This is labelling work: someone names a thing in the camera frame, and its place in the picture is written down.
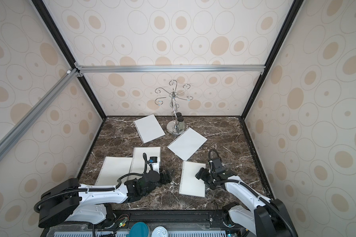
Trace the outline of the left diagonal aluminium rail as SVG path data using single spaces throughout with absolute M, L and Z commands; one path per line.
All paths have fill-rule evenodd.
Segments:
M 59 96 L 66 86 L 76 78 L 78 70 L 72 68 L 49 90 L 38 103 L 7 133 L 0 141 L 0 162 L 19 139 L 28 131 L 49 105 Z

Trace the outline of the green spice bottle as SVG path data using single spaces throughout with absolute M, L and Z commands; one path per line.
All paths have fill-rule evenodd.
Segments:
M 178 117 L 178 130 L 183 131 L 185 130 L 185 123 L 183 116 Z

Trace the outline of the torn lined page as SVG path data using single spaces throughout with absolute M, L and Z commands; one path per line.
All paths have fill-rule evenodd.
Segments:
M 138 119 L 134 121 L 134 125 L 143 144 L 165 135 L 165 132 L 157 121 L 155 115 L 149 115 Z
M 183 161 L 187 161 L 206 141 L 207 138 L 192 128 L 188 128 L 167 148 Z

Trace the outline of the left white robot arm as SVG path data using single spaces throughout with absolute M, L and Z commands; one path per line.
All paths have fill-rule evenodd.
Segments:
M 151 170 L 141 174 L 139 179 L 114 186 L 91 186 L 80 184 L 77 178 L 68 179 L 43 193 L 35 204 L 38 226 L 49 228 L 67 221 L 109 227 L 115 218 L 111 204 L 139 201 L 172 180 L 173 173 L 169 170 Z

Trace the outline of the chrome hook stand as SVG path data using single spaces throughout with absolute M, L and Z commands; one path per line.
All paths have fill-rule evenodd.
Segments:
M 192 101 L 193 97 L 188 95 L 186 98 L 180 97 L 181 94 L 187 92 L 191 85 L 190 84 L 184 84 L 183 85 L 183 91 L 178 92 L 177 87 L 178 87 L 178 82 L 177 80 L 170 80 L 169 81 L 169 86 L 172 86 L 173 88 L 171 91 L 167 91 L 166 89 L 162 87 L 158 87 L 155 89 L 155 93 L 158 94 L 158 97 L 155 99 L 154 103 L 157 106 L 162 106 L 163 105 L 163 100 L 166 98 L 170 98 L 170 107 L 172 108 L 172 121 L 170 121 L 167 124 L 167 131 L 172 134 L 172 135 L 181 135 L 185 130 L 179 131 L 176 128 L 176 122 L 177 122 L 177 117 L 176 113 L 178 112 L 178 108 L 180 107 L 179 104 L 177 103 L 177 99 L 184 100 L 184 101 Z

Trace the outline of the horizontal aluminium rail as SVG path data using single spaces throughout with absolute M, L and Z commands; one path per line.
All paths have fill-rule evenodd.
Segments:
M 78 66 L 82 73 L 263 72 L 264 65 Z

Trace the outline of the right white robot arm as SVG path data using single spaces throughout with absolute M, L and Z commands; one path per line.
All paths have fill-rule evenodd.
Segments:
M 226 169 L 215 172 L 214 169 L 201 168 L 195 175 L 211 189 L 223 188 L 237 197 L 246 207 L 229 205 L 226 217 L 231 225 L 238 224 L 257 237 L 297 237 L 298 233 L 288 214 L 286 206 L 278 199 L 269 199 Z

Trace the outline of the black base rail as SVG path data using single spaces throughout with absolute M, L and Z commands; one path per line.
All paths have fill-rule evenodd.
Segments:
M 164 227 L 169 237 L 295 237 L 276 213 L 264 214 L 257 224 L 237 224 L 225 210 L 118 210 L 114 224 L 104 227 L 88 222 L 65 222 L 45 228 L 43 237 L 125 237 L 137 223 L 152 232 Z

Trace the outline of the spiral notebook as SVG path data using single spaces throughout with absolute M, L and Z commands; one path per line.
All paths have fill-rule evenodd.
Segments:
M 133 159 L 131 163 L 130 173 L 143 173 L 144 170 L 144 159 L 143 153 L 147 154 L 147 160 L 150 157 L 156 156 L 160 158 L 161 161 L 161 147 L 138 147 L 133 150 Z
M 205 197 L 205 183 L 195 177 L 200 169 L 205 167 L 206 165 L 201 163 L 183 162 L 179 194 Z
M 114 186 L 118 184 L 118 178 L 128 174 L 133 158 L 106 157 L 99 176 L 95 183 L 96 186 Z

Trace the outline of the teal round lid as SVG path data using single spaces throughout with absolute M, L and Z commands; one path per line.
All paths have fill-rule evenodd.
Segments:
M 151 230 L 148 227 L 147 224 L 143 222 L 137 222 L 135 223 L 128 234 L 128 237 L 150 237 L 151 236 Z

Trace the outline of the white round lid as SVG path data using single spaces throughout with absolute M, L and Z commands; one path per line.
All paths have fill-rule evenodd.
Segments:
M 156 227 L 151 234 L 151 237 L 168 237 L 168 236 L 169 236 L 168 230 L 162 226 Z

